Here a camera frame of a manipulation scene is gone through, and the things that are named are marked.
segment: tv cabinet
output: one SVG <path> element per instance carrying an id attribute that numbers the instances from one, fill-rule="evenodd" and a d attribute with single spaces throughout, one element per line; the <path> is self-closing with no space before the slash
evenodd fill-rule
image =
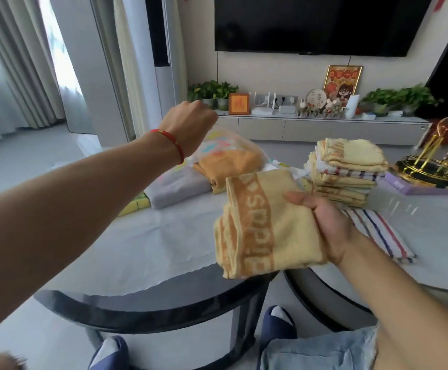
<path id="1" fill-rule="evenodd" d="M 217 111 L 217 124 L 250 140 L 317 142 L 326 137 L 368 139 L 375 144 L 415 145 L 430 123 L 418 117 L 378 117 L 373 121 L 301 118 L 276 111 L 269 117 Z"/>

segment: small orange frame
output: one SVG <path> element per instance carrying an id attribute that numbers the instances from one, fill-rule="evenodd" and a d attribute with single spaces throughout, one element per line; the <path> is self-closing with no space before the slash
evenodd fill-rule
<path id="1" fill-rule="evenodd" d="M 230 93 L 229 94 L 229 115 L 250 114 L 250 94 Z"/>

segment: black tv screen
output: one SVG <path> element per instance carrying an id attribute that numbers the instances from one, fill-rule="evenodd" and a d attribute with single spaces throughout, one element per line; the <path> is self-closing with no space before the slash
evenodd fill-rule
<path id="1" fill-rule="evenodd" d="M 406 56 L 431 0 L 215 0 L 215 50 Z"/>

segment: blue slipper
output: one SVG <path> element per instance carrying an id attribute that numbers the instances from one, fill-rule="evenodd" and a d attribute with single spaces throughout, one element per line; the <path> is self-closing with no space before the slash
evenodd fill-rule
<path id="1" fill-rule="evenodd" d="M 128 370 L 128 345 L 121 336 L 108 337 L 92 356 L 88 370 Z"/>
<path id="2" fill-rule="evenodd" d="M 286 320 L 272 315 L 274 308 L 280 308 L 284 312 L 289 322 Z M 262 353 L 268 344 L 274 339 L 297 339 L 298 333 L 296 332 L 296 326 L 294 324 L 293 317 L 286 311 L 286 309 L 274 305 L 270 306 L 265 311 L 264 322 L 262 324 L 262 334 L 260 335 L 260 348 L 258 353 L 257 370 L 260 369 L 260 360 Z"/>

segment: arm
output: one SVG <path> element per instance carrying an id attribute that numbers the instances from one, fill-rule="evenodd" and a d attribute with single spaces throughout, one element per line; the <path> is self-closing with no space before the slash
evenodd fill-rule
<path id="1" fill-rule="evenodd" d="M 368 303 L 406 364 L 418 370 L 448 368 L 448 308 L 423 291 L 329 200 L 303 193 L 288 193 L 286 198 L 313 209 L 330 261 Z"/>
<path id="2" fill-rule="evenodd" d="M 160 125 L 192 154 L 217 114 L 200 101 L 172 108 Z M 0 194 L 0 322 L 79 257 L 121 210 L 180 162 L 160 133 L 147 133 Z"/>

